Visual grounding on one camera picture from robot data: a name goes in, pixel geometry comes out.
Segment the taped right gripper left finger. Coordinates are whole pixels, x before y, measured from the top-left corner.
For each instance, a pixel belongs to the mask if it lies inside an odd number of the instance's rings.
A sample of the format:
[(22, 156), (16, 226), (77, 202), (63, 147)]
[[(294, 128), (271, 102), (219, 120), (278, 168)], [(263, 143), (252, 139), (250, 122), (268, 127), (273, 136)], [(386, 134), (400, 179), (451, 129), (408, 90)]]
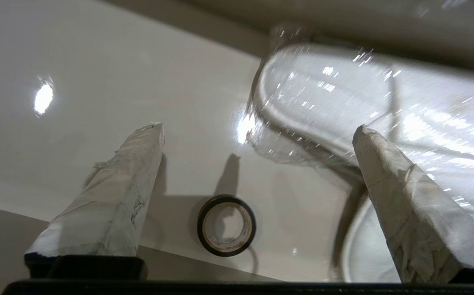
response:
[(162, 123), (137, 129), (24, 255), (31, 278), (48, 276), (62, 256), (136, 256), (163, 155)]

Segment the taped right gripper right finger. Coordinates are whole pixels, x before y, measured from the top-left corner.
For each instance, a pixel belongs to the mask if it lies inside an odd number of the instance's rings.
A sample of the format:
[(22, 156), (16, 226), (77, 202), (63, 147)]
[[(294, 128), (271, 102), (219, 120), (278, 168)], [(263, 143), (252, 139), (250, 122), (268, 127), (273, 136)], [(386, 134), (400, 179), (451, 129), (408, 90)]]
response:
[(374, 129), (353, 146), (401, 281), (474, 284), (474, 218)]

